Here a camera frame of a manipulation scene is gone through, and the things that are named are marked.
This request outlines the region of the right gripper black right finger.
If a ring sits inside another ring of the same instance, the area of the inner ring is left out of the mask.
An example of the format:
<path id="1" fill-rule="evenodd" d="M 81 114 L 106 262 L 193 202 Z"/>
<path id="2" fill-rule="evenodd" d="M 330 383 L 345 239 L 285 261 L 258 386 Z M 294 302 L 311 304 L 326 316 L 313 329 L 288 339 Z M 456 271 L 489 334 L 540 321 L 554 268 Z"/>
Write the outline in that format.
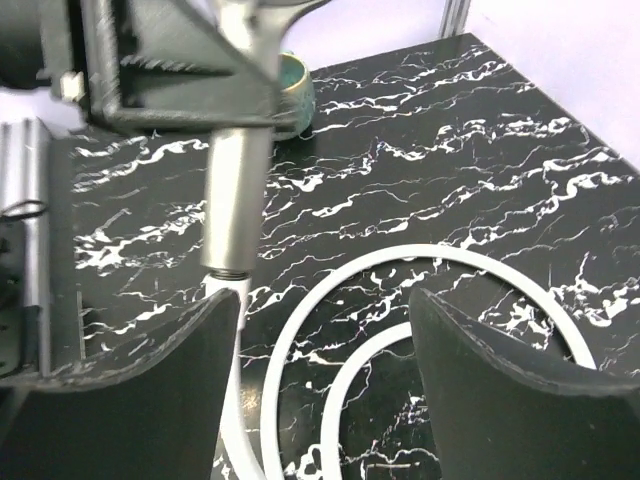
<path id="1" fill-rule="evenodd" d="M 638 381 L 535 350 L 423 288 L 409 317 L 443 478 L 638 478 Z"/>

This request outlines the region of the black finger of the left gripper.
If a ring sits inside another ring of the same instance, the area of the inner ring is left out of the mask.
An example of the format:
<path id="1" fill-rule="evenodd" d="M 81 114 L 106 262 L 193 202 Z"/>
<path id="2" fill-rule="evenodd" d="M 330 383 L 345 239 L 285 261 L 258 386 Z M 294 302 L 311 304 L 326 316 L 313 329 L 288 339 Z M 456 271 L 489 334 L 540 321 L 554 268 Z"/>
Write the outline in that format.
<path id="1" fill-rule="evenodd" d="M 87 117 L 115 130 L 290 130 L 295 106 L 186 1 L 87 1 Z"/>

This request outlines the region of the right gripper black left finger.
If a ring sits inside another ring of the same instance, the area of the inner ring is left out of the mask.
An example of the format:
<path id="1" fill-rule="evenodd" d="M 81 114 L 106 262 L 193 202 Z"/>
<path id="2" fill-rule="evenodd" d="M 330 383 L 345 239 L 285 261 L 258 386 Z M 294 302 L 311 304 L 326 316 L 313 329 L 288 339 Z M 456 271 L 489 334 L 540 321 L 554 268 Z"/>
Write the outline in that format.
<path id="1" fill-rule="evenodd" d="M 5 479 L 206 479 L 239 297 L 222 290 L 108 352 L 1 381 Z"/>

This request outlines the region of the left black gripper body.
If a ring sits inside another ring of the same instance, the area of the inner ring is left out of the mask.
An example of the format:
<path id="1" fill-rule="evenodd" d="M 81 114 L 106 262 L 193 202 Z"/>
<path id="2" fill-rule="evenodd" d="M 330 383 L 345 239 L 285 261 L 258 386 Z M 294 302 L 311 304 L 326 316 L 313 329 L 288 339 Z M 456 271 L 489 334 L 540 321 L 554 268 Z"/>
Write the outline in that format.
<path id="1" fill-rule="evenodd" d="M 90 122 L 126 125 L 118 28 L 125 1 L 3 1 L 1 85 L 49 86 L 79 105 Z"/>

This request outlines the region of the grey shower head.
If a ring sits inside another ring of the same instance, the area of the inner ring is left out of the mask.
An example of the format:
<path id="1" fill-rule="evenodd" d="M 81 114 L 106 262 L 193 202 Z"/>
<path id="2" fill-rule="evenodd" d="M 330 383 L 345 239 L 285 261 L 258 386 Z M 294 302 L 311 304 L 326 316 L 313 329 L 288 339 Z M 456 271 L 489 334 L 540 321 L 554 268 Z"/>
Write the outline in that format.
<path id="1" fill-rule="evenodd" d="M 287 30 L 322 1 L 213 1 L 218 27 L 230 44 L 270 80 L 279 77 Z M 205 187 L 202 265 L 212 277 L 251 276 L 260 238 L 273 129 L 230 128 L 212 134 Z"/>

